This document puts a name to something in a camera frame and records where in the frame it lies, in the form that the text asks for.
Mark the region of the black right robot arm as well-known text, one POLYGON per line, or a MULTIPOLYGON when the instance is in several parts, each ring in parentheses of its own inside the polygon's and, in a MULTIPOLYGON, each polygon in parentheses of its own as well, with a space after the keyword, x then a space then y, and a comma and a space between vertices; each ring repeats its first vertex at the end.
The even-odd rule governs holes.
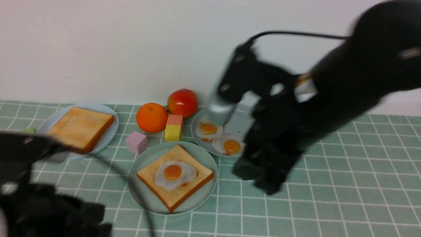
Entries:
POLYGON ((372 6, 340 46, 300 76, 257 61, 250 42, 244 53, 235 62, 245 63, 253 90, 268 82, 284 90, 262 96, 254 107, 246 148, 232 171, 273 195, 313 144, 390 93, 420 88, 420 1, 372 6))

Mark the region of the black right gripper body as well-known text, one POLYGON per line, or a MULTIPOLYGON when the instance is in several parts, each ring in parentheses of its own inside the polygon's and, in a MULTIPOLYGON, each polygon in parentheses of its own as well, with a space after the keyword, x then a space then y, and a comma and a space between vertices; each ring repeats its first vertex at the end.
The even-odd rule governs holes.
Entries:
POLYGON ((309 145, 304 137, 305 105, 317 98, 316 92, 297 95, 294 90, 283 90, 260 99, 252 111, 254 122, 233 174, 253 181, 267 195, 280 192, 309 145))

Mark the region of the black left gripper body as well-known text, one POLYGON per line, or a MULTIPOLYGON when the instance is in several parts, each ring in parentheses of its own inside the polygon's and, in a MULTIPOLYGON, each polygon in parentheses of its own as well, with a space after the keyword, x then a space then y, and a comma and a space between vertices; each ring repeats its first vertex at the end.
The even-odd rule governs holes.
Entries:
POLYGON ((2 237, 111 237, 105 206, 57 193, 51 184, 30 184, 1 194, 2 237))

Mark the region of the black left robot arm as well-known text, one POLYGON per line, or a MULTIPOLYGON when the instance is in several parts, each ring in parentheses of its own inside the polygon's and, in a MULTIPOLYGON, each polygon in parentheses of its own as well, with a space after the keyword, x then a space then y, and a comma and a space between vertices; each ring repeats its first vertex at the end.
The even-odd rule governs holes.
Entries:
POLYGON ((31 181, 38 161, 62 163, 70 153, 86 154, 48 135, 1 132, 1 185, 13 192, 1 194, 2 237, 112 237, 105 223, 105 206, 57 193, 56 186, 31 181))

